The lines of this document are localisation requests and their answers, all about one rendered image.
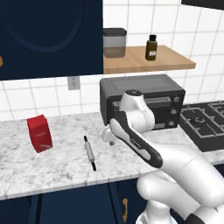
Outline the grey wall socket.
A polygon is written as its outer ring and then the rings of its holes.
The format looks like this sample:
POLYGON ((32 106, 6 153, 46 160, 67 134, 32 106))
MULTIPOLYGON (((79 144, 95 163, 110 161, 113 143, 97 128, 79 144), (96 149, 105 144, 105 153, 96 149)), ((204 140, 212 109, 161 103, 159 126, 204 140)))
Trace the grey wall socket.
POLYGON ((67 85, 69 90, 79 90, 81 88, 80 77, 69 76, 67 78, 67 85))

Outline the dark grey toaster oven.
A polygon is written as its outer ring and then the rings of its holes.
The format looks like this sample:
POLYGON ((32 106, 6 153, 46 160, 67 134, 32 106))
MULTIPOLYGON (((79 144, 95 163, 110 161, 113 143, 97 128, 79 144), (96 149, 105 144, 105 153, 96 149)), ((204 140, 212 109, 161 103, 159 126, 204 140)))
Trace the dark grey toaster oven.
POLYGON ((104 78, 100 80, 100 109, 109 124, 126 90, 138 90, 155 116, 154 130, 178 126, 186 91, 167 74, 104 78))

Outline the brown bottle with black cap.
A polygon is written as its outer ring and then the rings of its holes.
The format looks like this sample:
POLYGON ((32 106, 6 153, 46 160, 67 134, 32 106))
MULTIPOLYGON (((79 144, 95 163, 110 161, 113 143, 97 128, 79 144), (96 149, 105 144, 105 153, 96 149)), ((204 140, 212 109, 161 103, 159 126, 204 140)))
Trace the brown bottle with black cap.
POLYGON ((157 36, 155 34, 151 34, 146 44, 145 58, 147 60, 155 60, 157 56, 157 48, 157 36))

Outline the red carton box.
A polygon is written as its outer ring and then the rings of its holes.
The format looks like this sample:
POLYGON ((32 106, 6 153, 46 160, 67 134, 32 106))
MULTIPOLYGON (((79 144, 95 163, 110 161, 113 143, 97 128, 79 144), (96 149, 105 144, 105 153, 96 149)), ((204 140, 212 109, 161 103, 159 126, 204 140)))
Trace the red carton box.
POLYGON ((37 153, 53 147, 53 141, 48 122, 43 115, 27 119, 31 144, 37 153))

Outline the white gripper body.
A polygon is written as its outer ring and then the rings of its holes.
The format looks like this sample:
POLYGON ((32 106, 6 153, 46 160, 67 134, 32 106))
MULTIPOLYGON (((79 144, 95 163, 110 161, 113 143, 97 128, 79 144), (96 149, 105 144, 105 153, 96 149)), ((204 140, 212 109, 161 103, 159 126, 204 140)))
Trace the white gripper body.
POLYGON ((113 141, 113 142, 116 141, 116 136, 112 133, 108 125, 104 127, 101 134, 101 138, 105 143, 109 143, 110 141, 113 141))

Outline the black gas hob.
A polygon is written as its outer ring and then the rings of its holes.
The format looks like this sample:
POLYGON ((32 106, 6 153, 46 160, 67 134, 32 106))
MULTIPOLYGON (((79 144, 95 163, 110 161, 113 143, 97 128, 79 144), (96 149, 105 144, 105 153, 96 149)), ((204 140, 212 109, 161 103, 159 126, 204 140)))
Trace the black gas hob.
POLYGON ((224 150, 224 101, 184 105, 179 126, 202 152, 224 150))

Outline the narrow navy cabinet front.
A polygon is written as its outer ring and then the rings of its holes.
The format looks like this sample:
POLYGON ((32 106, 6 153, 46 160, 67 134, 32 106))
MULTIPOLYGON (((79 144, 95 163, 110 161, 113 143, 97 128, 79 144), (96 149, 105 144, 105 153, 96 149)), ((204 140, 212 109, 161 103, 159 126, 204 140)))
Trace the narrow navy cabinet front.
POLYGON ((0 200, 0 224, 37 224, 39 196, 0 200))

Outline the wooden wall shelf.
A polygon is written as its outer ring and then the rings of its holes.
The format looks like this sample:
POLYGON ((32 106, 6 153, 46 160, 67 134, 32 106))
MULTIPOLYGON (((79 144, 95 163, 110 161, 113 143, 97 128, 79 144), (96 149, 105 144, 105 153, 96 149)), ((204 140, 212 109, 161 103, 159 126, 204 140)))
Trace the wooden wall shelf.
POLYGON ((153 61, 145 59, 144 46, 128 46, 123 58, 103 58, 104 74, 126 74, 194 69, 196 63, 173 51, 166 45, 157 47, 157 57, 153 61))

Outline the grey jar with dark lid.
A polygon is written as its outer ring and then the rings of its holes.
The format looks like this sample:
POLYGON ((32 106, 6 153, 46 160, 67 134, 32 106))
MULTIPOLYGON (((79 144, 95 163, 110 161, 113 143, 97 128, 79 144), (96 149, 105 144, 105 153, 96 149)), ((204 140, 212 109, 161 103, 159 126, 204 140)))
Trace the grey jar with dark lid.
POLYGON ((103 54, 106 58, 122 58, 126 53, 127 31, 123 28, 103 29, 103 54))

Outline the dark range hood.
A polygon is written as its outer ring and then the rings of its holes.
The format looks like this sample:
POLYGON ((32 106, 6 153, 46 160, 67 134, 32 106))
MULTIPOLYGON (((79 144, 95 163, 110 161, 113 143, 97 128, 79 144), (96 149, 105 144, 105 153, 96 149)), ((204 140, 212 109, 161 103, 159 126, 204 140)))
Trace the dark range hood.
POLYGON ((224 11, 224 0, 181 0, 184 5, 224 11))

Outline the wide navy drawer front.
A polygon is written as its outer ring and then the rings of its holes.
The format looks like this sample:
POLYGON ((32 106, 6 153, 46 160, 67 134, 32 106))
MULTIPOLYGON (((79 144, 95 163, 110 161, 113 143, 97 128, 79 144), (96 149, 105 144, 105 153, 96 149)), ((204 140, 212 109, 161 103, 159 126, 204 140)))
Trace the wide navy drawer front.
POLYGON ((107 185, 45 193, 39 224, 115 224, 107 185))

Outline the navy base cupboard door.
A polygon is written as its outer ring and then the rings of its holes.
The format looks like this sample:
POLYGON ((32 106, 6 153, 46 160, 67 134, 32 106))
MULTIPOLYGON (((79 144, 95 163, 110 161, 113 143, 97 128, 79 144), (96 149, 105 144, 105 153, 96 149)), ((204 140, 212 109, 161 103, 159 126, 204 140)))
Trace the navy base cupboard door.
POLYGON ((115 216, 115 224, 124 224, 124 198, 128 199, 128 219, 126 224, 136 224, 137 217, 147 204, 147 201, 137 192, 137 179, 133 178, 108 183, 108 191, 115 216))

